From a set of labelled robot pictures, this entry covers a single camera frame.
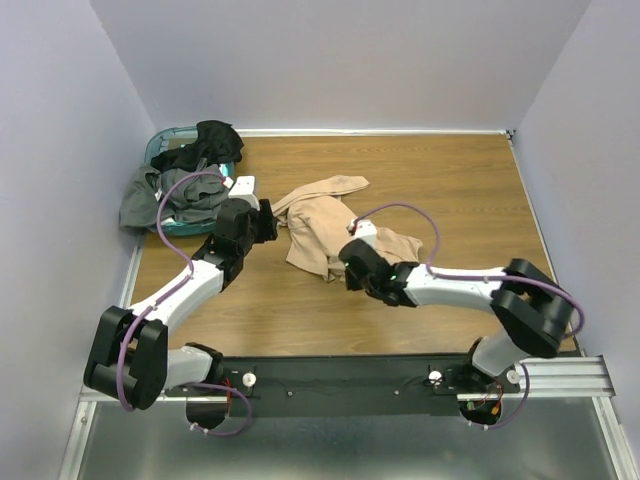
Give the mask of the beige t shirt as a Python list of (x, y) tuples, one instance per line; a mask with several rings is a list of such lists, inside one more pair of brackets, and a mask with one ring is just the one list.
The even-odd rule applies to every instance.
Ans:
[(335, 175), (298, 187), (277, 201), (273, 214), (288, 229), (291, 241), (286, 261), (326, 282), (343, 282), (345, 267), (338, 254), (351, 240), (347, 227), (356, 214), (342, 197), (368, 186), (363, 176)]

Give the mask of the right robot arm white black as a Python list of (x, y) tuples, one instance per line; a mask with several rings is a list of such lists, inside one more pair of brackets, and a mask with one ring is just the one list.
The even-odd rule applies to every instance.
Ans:
[(496, 316), (501, 330), (476, 340), (461, 365), (442, 373), (442, 382), (457, 393), (486, 392), (526, 358), (556, 357), (572, 317), (583, 315), (568, 293), (523, 259), (488, 270), (391, 264), (356, 239), (341, 249), (339, 260), (349, 290), (362, 290), (388, 306), (444, 305)]

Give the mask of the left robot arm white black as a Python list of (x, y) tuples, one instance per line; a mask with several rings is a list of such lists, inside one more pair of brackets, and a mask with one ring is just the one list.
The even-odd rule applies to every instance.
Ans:
[(128, 308), (111, 306), (101, 315), (84, 385), (128, 411), (145, 410), (178, 386), (214, 393), (223, 381), (222, 354), (197, 343), (170, 349), (169, 337), (236, 279), (254, 245), (276, 239), (276, 224), (266, 199), (225, 200), (213, 233), (178, 276), (147, 299)]

